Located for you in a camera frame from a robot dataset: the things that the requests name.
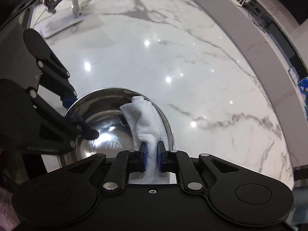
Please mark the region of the pink fuzzy sleeve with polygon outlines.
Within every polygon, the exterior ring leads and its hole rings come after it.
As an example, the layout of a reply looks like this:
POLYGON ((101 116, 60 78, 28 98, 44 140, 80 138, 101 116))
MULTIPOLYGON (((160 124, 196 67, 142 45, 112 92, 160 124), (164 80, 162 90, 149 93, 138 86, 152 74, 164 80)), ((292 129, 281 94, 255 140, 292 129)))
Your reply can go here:
POLYGON ((13 230, 20 224, 12 205, 12 194, 1 187, 0 195, 0 225, 1 230, 13 230))

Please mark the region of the white cleaning cloth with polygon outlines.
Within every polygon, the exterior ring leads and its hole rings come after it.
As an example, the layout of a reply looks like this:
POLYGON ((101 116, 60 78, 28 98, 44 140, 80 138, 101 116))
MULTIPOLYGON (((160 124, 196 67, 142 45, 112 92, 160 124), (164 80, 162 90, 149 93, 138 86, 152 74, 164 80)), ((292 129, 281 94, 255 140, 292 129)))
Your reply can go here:
POLYGON ((147 145, 146 171, 130 174, 130 184, 169 184, 169 173, 162 173, 158 167, 157 144, 164 142, 169 147, 166 128, 162 119, 150 101, 142 96, 135 96, 131 103, 120 106, 133 137, 134 149, 138 150, 142 143, 147 145))

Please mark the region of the steel bowl blue outside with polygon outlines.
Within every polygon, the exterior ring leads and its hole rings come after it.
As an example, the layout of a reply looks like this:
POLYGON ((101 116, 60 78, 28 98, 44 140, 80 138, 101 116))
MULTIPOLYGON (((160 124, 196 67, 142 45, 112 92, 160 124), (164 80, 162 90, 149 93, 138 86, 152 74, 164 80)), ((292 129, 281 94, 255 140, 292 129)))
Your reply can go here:
POLYGON ((59 166, 68 166, 97 153, 104 153, 107 158, 112 158, 120 151, 132 149, 133 137, 120 107, 131 103, 135 96, 142 96, 150 101, 145 95, 125 88, 102 88, 79 98, 64 117, 81 117, 99 133, 99 137, 94 140, 77 138, 75 150, 58 156, 59 166))

